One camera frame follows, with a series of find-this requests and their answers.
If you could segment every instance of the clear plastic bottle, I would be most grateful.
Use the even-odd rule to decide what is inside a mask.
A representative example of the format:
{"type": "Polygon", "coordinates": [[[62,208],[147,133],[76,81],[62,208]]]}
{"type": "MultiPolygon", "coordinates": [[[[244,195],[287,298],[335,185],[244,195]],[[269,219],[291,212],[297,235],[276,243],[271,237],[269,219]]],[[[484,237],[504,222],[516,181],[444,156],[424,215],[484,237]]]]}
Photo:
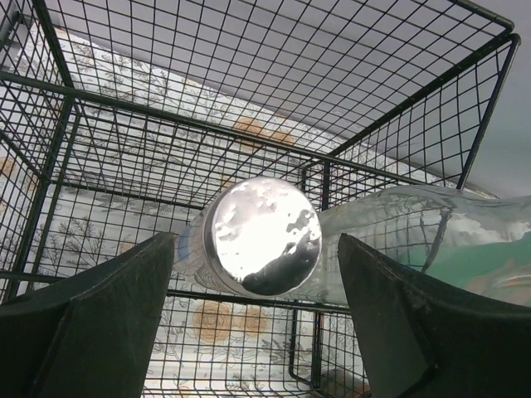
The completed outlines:
{"type": "Polygon", "coordinates": [[[234,253],[229,253],[237,251],[237,245],[225,247],[222,266],[219,260],[212,261],[221,255],[220,246],[215,250],[211,247],[210,251],[203,247],[204,237],[211,239],[204,232],[214,231],[212,221],[205,224],[203,219],[197,219],[188,228],[188,232],[192,232],[190,237],[184,234],[178,245],[181,252],[176,266],[182,274],[193,274],[196,282],[208,288],[227,291],[227,286],[231,285],[228,291],[251,297],[262,292],[288,299],[347,305],[337,256],[339,237],[347,233],[393,260],[448,284],[486,297],[531,306],[531,197],[493,200],[452,188],[404,186],[385,189],[314,216],[311,205],[302,200],[302,194],[286,182],[282,185],[275,179],[253,180],[251,185],[254,183],[270,184],[269,193],[264,193],[267,202],[270,201],[267,196],[276,195],[280,186],[298,202],[286,200],[287,197],[276,199],[279,204],[284,203],[285,214],[275,210],[267,216],[272,228],[269,232],[265,218],[258,221],[254,206],[261,199],[238,199],[238,206],[247,208],[249,204],[248,211],[240,214],[238,222],[243,220],[260,227],[254,237],[242,233],[235,240],[245,249],[245,264],[234,260],[234,253]],[[252,274],[256,266],[265,267],[280,258],[282,250],[277,249],[293,245],[282,237],[285,227],[297,218],[295,214],[305,211],[311,214],[311,225],[297,229],[294,240],[304,242],[300,253],[305,253],[309,260],[305,266],[300,268],[303,263],[296,264],[299,260],[295,257],[283,257],[279,272],[262,275],[254,290],[243,286],[242,279],[232,272],[229,273],[231,277],[223,278],[222,273],[226,274],[236,265],[243,267],[238,271],[240,274],[252,274]],[[271,218],[273,214],[278,216],[275,222],[271,218]],[[307,245],[304,234],[310,232],[314,240],[307,245]],[[278,245],[273,244],[273,240],[278,240],[278,245]],[[265,251],[260,253],[259,247],[267,249],[275,258],[266,259],[265,251]],[[317,250],[321,250],[319,261],[317,250]],[[276,293],[265,291],[261,286],[266,286],[265,281],[270,280],[267,275],[274,275],[273,280],[279,281],[273,283],[275,289],[280,287],[281,281],[289,283],[276,293]]]}

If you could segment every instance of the metal grid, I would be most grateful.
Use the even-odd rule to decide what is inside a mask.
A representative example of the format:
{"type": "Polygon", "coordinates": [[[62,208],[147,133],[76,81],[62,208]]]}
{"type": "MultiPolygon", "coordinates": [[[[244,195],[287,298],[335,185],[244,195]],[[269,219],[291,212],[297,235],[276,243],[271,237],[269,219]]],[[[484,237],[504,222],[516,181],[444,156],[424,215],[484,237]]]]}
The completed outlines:
{"type": "MultiPolygon", "coordinates": [[[[457,1],[3,11],[4,300],[177,235],[255,175],[297,184],[321,210],[396,185],[463,188],[519,44],[509,21],[457,1]]],[[[444,225],[441,214],[419,226],[431,253],[444,225]]],[[[364,378],[346,308],[249,300],[175,274],[144,395],[326,396],[334,368],[336,387],[364,378]]]]}

